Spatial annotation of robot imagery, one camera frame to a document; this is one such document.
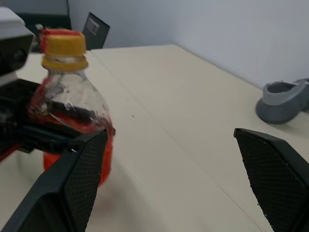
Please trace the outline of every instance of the table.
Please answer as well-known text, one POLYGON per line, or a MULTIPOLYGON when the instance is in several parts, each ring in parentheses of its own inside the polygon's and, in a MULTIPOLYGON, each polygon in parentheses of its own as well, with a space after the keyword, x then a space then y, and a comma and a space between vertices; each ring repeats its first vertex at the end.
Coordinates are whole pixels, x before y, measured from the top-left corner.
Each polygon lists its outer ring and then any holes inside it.
MULTIPOLYGON (((200 175, 217 184, 260 230, 272 231, 250 188, 233 131, 277 136, 309 161, 307 114, 285 125, 265 124, 254 112, 260 89, 174 45, 92 53, 195 162, 200 175)), ((221 223, 228 222, 222 217, 221 223)))
MULTIPOLYGON (((257 206, 235 127, 287 140, 306 157, 306 114, 272 127, 254 114, 260 90, 179 47, 93 50, 86 75, 106 99, 117 135, 112 172, 99 188, 87 230, 272 231, 257 206)), ((20 78, 40 82, 41 56, 20 78)), ((0 164, 0 227, 42 172, 42 153, 0 164)))

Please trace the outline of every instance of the white device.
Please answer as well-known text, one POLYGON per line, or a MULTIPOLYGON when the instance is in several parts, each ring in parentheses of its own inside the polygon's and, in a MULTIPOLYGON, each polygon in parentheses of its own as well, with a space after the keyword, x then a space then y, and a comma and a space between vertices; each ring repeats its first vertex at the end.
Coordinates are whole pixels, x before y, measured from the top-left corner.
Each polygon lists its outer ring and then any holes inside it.
POLYGON ((0 7, 0 86, 15 80, 15 71, 26 63, 33 33, 13 11, 0 7))

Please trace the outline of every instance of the plastic bottle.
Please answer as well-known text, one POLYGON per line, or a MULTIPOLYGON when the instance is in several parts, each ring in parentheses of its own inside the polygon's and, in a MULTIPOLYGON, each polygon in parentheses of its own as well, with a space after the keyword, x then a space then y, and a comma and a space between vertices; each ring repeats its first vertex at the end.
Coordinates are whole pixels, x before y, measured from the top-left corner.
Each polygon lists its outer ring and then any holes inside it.
MULTIPOLYGON (((45 53, 42 66, 48 76, 32 97, 28 115, 41 123, 61 124, 82 133, 107 129, 102 184, 111 169, 113 127, 106 102, 84 73, 88 66, 85 38, 76 31, 45 30, 41 44, 45 53)), ((58 158, 57 154, 44 153, 45 170, 58 158)))

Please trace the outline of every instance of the black mechanical part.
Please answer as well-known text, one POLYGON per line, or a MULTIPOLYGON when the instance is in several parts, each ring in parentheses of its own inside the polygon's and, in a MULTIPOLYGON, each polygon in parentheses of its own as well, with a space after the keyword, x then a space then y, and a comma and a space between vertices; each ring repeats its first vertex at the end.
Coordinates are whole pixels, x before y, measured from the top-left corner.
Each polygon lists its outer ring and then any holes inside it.
POLYGON ((284 140, 235 129, 258 204, 274 232, 309 231, 309 164, 284 140))
POLYGON ((20 149, 61 154, 79 132, 61 125, 41 123, 27 115, 28 102, 39 84, 17 79, 0 87, 0 138, 15 141, 20 149))
POLYGON ((106 130, 69 142, 35 182, 2 232, 84 232, 100 182, 106 130))

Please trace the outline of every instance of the red liquid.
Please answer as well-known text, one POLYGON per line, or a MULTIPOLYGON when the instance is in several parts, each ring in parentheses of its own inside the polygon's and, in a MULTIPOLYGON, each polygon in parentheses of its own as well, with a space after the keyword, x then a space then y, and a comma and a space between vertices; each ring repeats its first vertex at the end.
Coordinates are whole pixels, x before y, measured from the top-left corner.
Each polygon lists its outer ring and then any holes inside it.
MULTIPOLYGON (((65 123, 67 123, 72 128, 74 128, 76 131, 79 131, 81 133, 90 133, 90 132, 94 132, 94 131, 97 131, 98 129, 100 129, 96 125, 94 125, 92 123, 83 124, 83 123, 81 123, 79 121, 76 121, 76 120, 74 120, 74 119, 72 119, 70 117, 67 117, 67 116, 65 116, 63 114, 60 114, 60 113, 58 113, 55 116, 60 118, 65 123)), ((106 146, 105 146, 105 150, 104 150, 104 154, 103 154, 101 181, 100 181, 99 185, 101 185, 106 180, 106 178, 108 177, 108 175, 109 175, 109 173, 111 171, 112 141, 113 141, 113 127, 112 127, 112 124, 110 122, 107 122, 106 119, 103 119, 102 121, 104 121, 104 123, 102 123, 103 126, 101 128, 107 128, 108 140, 107 140, 107 143, 106 143, 106 146)), ((41 123, 51 122, 51 123, 62 125, 60 122, 58 122, 53 117, 45 118, 45 120, 40 120, 40 122, 41 123)), ((44 169, 47 170, 50 166, 53 165, 53 163, 59 157, 60 157, 60 155, 44 152, 44 154, 43 154, 44 169)))

